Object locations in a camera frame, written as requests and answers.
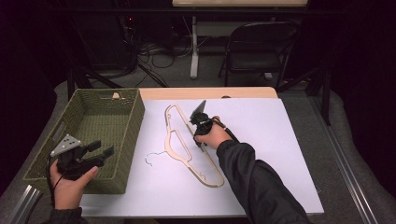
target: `metal hook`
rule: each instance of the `metal hook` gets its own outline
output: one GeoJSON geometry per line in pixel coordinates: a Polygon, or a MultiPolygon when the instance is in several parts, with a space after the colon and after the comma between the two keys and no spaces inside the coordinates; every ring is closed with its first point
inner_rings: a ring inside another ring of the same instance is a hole
{"type": "Polygon", "coordinates": [[[148,156],[151,155],[151,154],[155,154],[155,155],[158,156],[158,155],[163,154],[164,152],[167,153],[167,151],[163,151],[163,152],[150,152],[149,154],[146,155],[146,158],[145,158],[146,163],[147,163],[148,165],[152,166],[152,164],[148,162],[148,156]]]}

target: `black jacket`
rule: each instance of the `black jacket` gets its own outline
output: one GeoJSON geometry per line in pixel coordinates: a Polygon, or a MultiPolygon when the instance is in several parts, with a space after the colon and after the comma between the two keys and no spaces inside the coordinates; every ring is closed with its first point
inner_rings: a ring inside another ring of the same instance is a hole
{"type": "Polygon", "coordinates": [[[225,141],[219,145],[217,155],[251,223],[310,223],[305,210],[283,185],[276,171],[266,162],[256,160],[251,145],[225,141]]]}
{"type": "Polygon", "coordinates": [[[57,210],[52,209],[49,221],[42,224],[88,224],[87,220],[81,217],[81,208],[57,210]]]}

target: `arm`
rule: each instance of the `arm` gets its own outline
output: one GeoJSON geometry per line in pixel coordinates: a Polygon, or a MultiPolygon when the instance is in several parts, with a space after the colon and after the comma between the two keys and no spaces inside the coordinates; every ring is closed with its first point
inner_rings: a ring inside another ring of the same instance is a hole
{"type": "Polygon", "coordinates": [[[309,223],[305,210],[276,171],[256,160],[252,146],[236,143],[216,124],[210,133],[197,135],[195,140],[217,149],[219,165],[251,223],[309,223]]]}
{"type": "Polygon", "coordinates": [[[87,223],[81,217],[79,203],[85,186],[96,176],[99,168],[94,166],[85,175],[73,181],[62,178],[56,166],[57,162],[50,167],[52,186],[55,186],[55,207],[50,213],[49,223],[87,223]]]}

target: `wicker basket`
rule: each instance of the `wicker basket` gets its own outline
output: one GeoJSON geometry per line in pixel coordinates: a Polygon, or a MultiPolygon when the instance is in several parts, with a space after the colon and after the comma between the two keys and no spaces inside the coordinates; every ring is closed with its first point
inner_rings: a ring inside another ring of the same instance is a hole
{"type": "Polygon", "coordinates": [[[40,191],[49,191],[47,157],[69,133],[82,145],[95,140],[102,142],[99,149],[85,155],[87,158],[102,154],[111,146],[115,149],[84,193],[124,193],[144,113],[139,89],[77,90],[23,180],[40,191]]]}

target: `small white object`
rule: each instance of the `small white object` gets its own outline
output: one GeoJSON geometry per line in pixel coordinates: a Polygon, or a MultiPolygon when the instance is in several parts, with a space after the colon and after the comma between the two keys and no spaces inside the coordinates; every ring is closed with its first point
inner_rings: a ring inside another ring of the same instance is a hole
{"type": "Polygon", "coordinates": [[[264,73],[264,76],[265,76],[265,79],[267,79],[267,80],[272,80],[272,78],[273,78],[273,76],[272,76],[272,73],[264,73]]]}

